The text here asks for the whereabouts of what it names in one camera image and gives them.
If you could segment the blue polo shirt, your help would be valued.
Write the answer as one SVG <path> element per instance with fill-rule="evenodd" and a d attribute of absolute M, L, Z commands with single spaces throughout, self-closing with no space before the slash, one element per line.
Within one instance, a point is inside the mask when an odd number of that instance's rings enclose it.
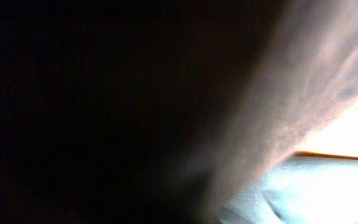
<path fill-rule="evenodd" d="M 358 159 L 293 157 L 244 188 L 218 217 L 233 224 L 358 223 Z"/>

